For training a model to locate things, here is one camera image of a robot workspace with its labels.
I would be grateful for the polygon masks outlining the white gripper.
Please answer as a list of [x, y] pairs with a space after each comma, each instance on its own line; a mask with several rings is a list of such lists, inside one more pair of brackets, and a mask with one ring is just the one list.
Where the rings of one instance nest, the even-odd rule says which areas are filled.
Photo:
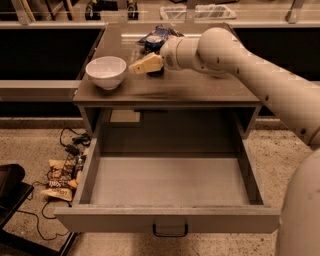
[[129, 71], [133, 74], [156, 72], [162, 69], [163, 64], [171, 70], [199, 71], [202, 67], [202, 60], [198, 55], [198, 39], [171, 37], [161, 47], [160, 55], [150, 53], [144, 56], [131, 64]]

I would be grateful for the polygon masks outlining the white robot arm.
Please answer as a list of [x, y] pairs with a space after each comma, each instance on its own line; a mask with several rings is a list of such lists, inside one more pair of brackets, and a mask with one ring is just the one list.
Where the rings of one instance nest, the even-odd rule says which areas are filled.
[[[320, 141], [320, 89], [248, 51], [231, 30], [213, 27], [199, 38], [171, 36], [158, 54], [129, 66], [135, 74], [191, 69], [226, 71], [239, 79], [305, 144]], [[276, 256], [320, 256], [320, 150], [297, 168], [285, 194]]]

